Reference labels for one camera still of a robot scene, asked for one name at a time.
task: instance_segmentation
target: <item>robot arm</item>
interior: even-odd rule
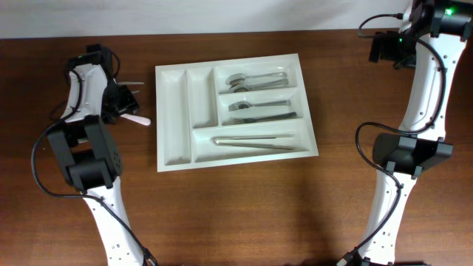
[[[71,90],[62,117],[71,114],[78,101],[79,105],[72,116],[48,133],[52,150],[66,183],[83,195],[101,199],[100,203],[84,197],[97,223],[108,265],[146,265],[149,255],[143,253],[145,248],[127,230],[129,221],[120,191],[121,158],[104,124],[122,115],[135,117],[133,113],[139,106],[126,86],[115,82],[108,48],[87,47],[87,54],[69,60],[67,70]],[[72,150],[85,142],[90,149]]]
[[[471,7],[464,4],[454,2],[444,2],[440,4],[414,3],[412,11],[404,13],[402,33],[417,34],[422,41],[425,41],[437,51],[442,57],[441,60],[446,67],[446,90],[443,102],[440,106],[440,117],[435,121],[435,126],[418,134],[417,139],[410,137],[400,137],[389,134],[381,134],[375,142],[373,149],[373,161],[386,170],[391,170],[394,176],[402,184],[401,198],[382,229],[365,245],[359,248],[358,255],[363,262],[376,263],[379,265],[390,265],[395,261],[395,240],[398,229],[401,224],[402,214],[406,205],[407,198],[417,181],[417,177],[422,171],[437,165],[447,159],[452,153],[452,146],[443,143],[445,138],[445,114],[446,106],[452,85],[453,75],[457,62],[463,50],[466,47],[466,39],[469,37],[468,27],[471,27],[470,20],[463,20],[463,23],[456,21],[457,27],[445,27],[442,25],[442,17],[440,22],[436,21],[436,16],[454,16],[453,10],[458,12],[456,20],[462,18],[471,18]],[[432,14],[430,24],[428,19],[424,17],[422,20],[416,20],[416,13],[424,11]],[[445,18],[450,23],[452,18]],[[436,28],[435,23],[440,23],[437,27],[440,32],[436,33],[432,28]],[[428,33],[422,32],[426,27],[430,27]],[[385,49],[380,51],[389,52],[385,45]],[[434,113],[439,105],[440,99],[440,71],[439,63],[435,56],[423,45],[415,45],[415,77],[412,85],[411,96],[406,114],[402,121],[400,130],[415,131],[422,129],[429,121],[432,120]],[[392,209],[398,188],[394,180],[387,174],[377,171],[377,185],[375,190],[375,199],[372,204],[372,210],[363,239],[366,239],[374,232],[381,222],[386,218]]]

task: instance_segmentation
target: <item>tray compartment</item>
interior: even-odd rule
[[[251,147],[217,146],[213,142],[214,137],[260,136],[277,134],[289,134],[292,135],[292,137],[285,137],[275,140],[235,140],[235,142],[274,144],[278,146],[294,147],[294,149],[278,150]],[[212,130],[195,130],[193,132],[193,138],[196,152],[196,163],[243,157],[255,157],[269,154],[293,153],[298,151],[308,151],[310,149],[306,125],[301,119],[245,124],[241,126],[226,126]]]
[[[260,106],[236,111],[228,111],[228,105],[245,100],[249,103],[267,103],[276,100],[290,100],[290,106]],[[223,126],[233,125],[234,118],[265,117],[297,112],[297,117],[304,117],[300,93],[297,88],[269,89],[257,92],[240,92],[219,95],[219,112]]]
[[[157,96],[164,98],[163,106],[158,106],[163,112],[164,118],[162,128],[158,128],[159,134],[163,134],[164,164],[172,166],[191,162],[191,138],[189,131],[189,112],[186,89],[186,71],[170,70],[163,71],[157,76],[158,86],[161,93]]]
[[[212,68],[187,71],[188,102],[193,129],[218,126],[217,100]]]
[[[273,72],[286,72],[289,84],[284,86],[268,86],[261,90],[274,88],[291,88],[297,86],[296,64],[292,60],[267,61],[252,64],[236,64],[228,66],[218,66],[215,68],[215,87],[220,94],[228,94],[230,85],[225,80],[233,74],[243,73],[245,75],[262,75]],[[248,84],[264,83],[267,81],[275,81],[279,78],[254,78],[247,79]]]

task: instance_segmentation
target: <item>cutlery tray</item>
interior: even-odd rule
[[[229,93],[225,80],[237,73],[285,72],[288,84],[264,90]],[[248,79],[262,83],[274,78]],[[245,100],[266,103],[290,100],[290,106],[264,106],[228,111]],[[157,171],[224,166],[319,155],[297,54],[194,64],[156,66]],[[287,120],[235,124],[234,118],[296,112]],[[215,137],[290,135],[272,140],[238,140],[288,146],[291,150],[217,146]]]

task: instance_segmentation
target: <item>wooden table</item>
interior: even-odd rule
[[[164,265],[323,265],[358,244],[375,190],[356,127],[401,122],[414,72],[368,62],[354,30],[147,35],[0,41],[0,260],[3,265],[106,265],[82,200],[43,194],[30,152],[48,114],[67,99],[68,58],[102,43],[121,58],[119,81],[144,81],[141,114],[155,120],[154,66],[297,52],[319,157],[156,172],[156,128],[110,126],[124,163],[123,200],[134,232]],[[398,235],[398,261],[473,264],[473,47],[455,74],[446,116],[452,159],[423,174]],[[361,137],[369,151],[376,129]],[[45,185],[66,186],[49,144],[38,153]]]

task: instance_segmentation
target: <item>tongs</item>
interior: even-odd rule
[[[248,148],[261,148],[261,149],[281,149],[281,150],[293,150],[294,148],[285,146],[275,146],[272,144],[263,143],[238,143],[239,140],[273,140],[283,137],[292,137],[289,134],[281,135],[268,135],[268,136],[244,136],[244,137],[214,137],[212,140],[217,146],[233,146],[233,147],[248,147]]]

